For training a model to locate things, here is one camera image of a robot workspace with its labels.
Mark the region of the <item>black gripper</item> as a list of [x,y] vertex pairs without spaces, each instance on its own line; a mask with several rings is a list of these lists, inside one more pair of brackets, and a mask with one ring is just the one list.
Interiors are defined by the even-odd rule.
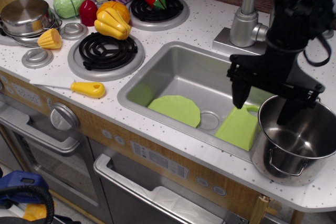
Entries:
[[277,119],[285,125],[298,113],[298,107],[314,107],[325,86],[298,65],[298,50],[282,50],[270,45],[262,55],[230,56],[227,76],[232,82],[233,104],[241,109],[252,87],[286,99]]

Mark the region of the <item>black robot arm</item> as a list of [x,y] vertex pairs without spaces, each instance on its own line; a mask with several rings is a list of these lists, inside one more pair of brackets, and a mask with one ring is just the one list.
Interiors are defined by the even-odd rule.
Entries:
[[231,55],[227,75],[237,108],[243,106],[251,87],[284,98],[277,121],[284,125],[301,110],[314,108],[319,94],[325,90],[301,70],[297,58],[313,39],[331,53],[323,33],[331,29],[335,19],[335,0],[274,0],[274,12],[266,33],[265,52],[259,56]]

